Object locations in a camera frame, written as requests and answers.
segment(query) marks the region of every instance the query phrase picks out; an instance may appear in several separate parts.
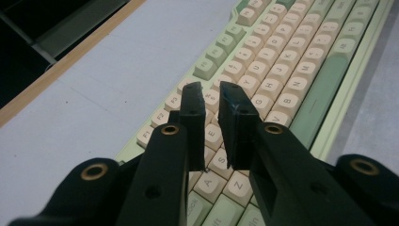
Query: cream keycap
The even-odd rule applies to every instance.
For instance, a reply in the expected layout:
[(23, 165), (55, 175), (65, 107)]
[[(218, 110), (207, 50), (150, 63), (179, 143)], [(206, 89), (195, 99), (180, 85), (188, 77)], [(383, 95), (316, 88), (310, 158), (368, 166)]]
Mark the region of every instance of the cream keycap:
[(194, 190), (207, 201), (215, 203), (226, 183), (225, 179), (210, 170), (200, 176)]
[(143, 128), (140, 129), (137, 133), (137, 144), (143, 147), (144, 149), (147, 148), (149, 144), (151, 135), (153, 132), (153, 128), (149, 125), (145, 125)]
[(273, 106), (273, 101), (265, 95), (255, 94), (251, 99), (252, 104), (259, 112), (259, 116), (264, 120)]
[(179, 110), (181, 101), (182, 101), (182, 95), (180, 95), (179, 93), (174, 92), (170, 94), (165, 100), (165, 110), (166, 111)]
[(259, 82), (262, 82), (270, 71), (270, 67), (261, 61), (253, 61), (247, 68), (246, 74), (256, 78)]
[(291, 119), (299, 109), (301, 101), (292, 93), (282, 93), (273, 106), (274, 111), (285, 113)]
[(220, 128), (214, 124), (208, 124), (205, 127), (205, 145), (217, 151), (222, 142), (223, 136)]
[(208, 89), (203, 92), (206, 109), (209, 109), (213, 113), (216, 113), (219, 109), (219, 98), (219, 92), (214, 89)]
[(240, 81), (238, 81), (237, 85), (242, 87), (246, 95), (251, 98), (261, 83), (253, 76), (244, 75), (241, 77)]
[(168, 122), (168, 119), (169, 119), (169, 112), (166, 111), (164, 108), (159, 108), (152, 115), (151, 126), (155, 128), (161, 124), (165, 124)]
[(237, 23), (239, 25), (252, 26), (256, 19), (258, 19), (258, 15), (255, 10), (252, 8), (243, 8), (238, 15)]
[(269, 97), (273, 102), (277, 100), (277, 97), (281, 93), (283, 85), (276, 79), (265, 78), (261, 83), (257, 93)]
[(258, 55), (255, 57), (255, 60), (260, 61), (271, 68), (278, 57), (279, 54), (276, 52), (276, 50), (263, 48), (261, 51), (259, 51)]
[(232, 60), (226, 65), (223, 74), (231, 77), (234, 82), (238, 82), (245, 71), (246, 67), (242, 63)]
[(232, 174), (231, 179), (223, 189), (223, 194), (242, 206), (247, 206), (252, 197), (252, 193), (249, 179), (238, 171)]
[(291, 122), (293, 119), (291, 119), (287, 114), (279, 111), (270, 111), (270, 113), (267, 115), (267, 118), (265, 121), (270, 121), (274, 123), (278, 123), (281, 125), (284, 125), (286, 127), (290, 126)]
[(214, 158), (209, 163), (208, 168), (226, 180), (229, 180), (233, 173), (232, 168), (227, 169), (227, 155), (224, 149), (219, 149), (216, 152)]

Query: white desk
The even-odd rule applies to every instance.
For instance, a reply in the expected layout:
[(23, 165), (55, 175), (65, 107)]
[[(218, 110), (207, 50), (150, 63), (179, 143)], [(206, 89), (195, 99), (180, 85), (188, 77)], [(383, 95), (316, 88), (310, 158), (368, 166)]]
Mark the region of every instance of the white desk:
[[(6, 123), (0, 129), (0, 225), (36, 215), (77, 164), (114, 157), (222, 30), (234, 4), (147, 0)], [(395, 5), (391, 33), (378, 44), (381, 59), (361, 83), (364, 96), (356, 96), (343, 127), (348, 139), (339, 137), (336, 153), (371, 143), (378, 149), (372, 157), (399, 172)], [(381, 141), (386, 153), (376, 145)]]

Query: sage green keycap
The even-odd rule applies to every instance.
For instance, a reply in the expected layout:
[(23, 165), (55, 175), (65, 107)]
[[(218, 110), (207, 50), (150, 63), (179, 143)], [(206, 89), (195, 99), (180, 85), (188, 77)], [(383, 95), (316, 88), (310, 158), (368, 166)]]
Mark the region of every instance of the sage green keycap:
[(246, 35), (246, 31), (244, 30), (244, 28), (238, 24), (230, 24), (226, 28), (225, 33), (232, 36), (232, 38), (237, 42)]
[(225, 61), (225, 59), (227, 57), (227, 54), (219, 46), (211, 45), (206, 50), (205, 57), (207, 57), (210, 60), (212, 60), (212, 62), (214, 62), (217, 67), (219, 67)]
[(261, 211), (252, 204), (247, 206), (246, 212), (238, 222), (237, 226), (265, 226)]
[(220, 195), (211, 213), (209, 213), (202, 225), (235, 225), (243, 212), (244, 208), (241, 205), (224, 195)]
[(308, 14), (317, 13), (320, 15), (326, 15), (333, 2), (334, 0), (315, 0), (313, 5), (311, 5)]
[(221, 34), (216, 39), (216, 45), (222, 48), (227, 54), (231, 53), (237, 42), (228, 34)]
[(343, 23), (349, 11), (352, 9), (356, 0), (337, 0), (332, 5), (328, 12), (326, 19), (329, 21), (335, 21), (339, 24)]
[(343, 56), (329, 56), (326, 59), (291, 123), (290, 130), (308, 149), (323, 122), (348, 64), (349, 60)]
[(210, 202), (203, 199), (199, 194), (191, 191), (187, 201), (187, 225), (198, 226), (205, 220), (211, 210)]
[(212, 60), (206, 57), (201, 57), (196, 62), (193, 74), (198, 78), (208, 81), (212, 76), (214, 76), (216, 70), (217, 66), (212, 62)]

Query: black surface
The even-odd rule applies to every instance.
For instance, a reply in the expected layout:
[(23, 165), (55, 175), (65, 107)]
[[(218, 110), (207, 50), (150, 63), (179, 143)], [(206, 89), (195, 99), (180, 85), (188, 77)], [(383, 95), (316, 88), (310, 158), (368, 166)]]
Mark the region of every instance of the black surface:
[(89, 0), (7, 0), (1, 3), (0, 9), (34, 40), (87, 2)]
[(40, 77), (49, 63), (0, 20), (0, 108)]

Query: mechanical keyboard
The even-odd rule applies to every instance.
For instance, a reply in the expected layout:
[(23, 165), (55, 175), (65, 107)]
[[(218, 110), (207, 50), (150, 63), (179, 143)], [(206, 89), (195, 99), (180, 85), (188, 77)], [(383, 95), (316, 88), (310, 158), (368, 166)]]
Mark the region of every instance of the mechanical keyboard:
[(226, 168), (217, 123), (220, 81), (241, 86), (263, 121), (290, 128), (325, 160), (393, 0), (242, 0), (218, 37), (116, 159), (144, 152), (154, 127), (200, 81), (206, 172), (190, 172), (188, 225), (265, 225), (248, 171)]

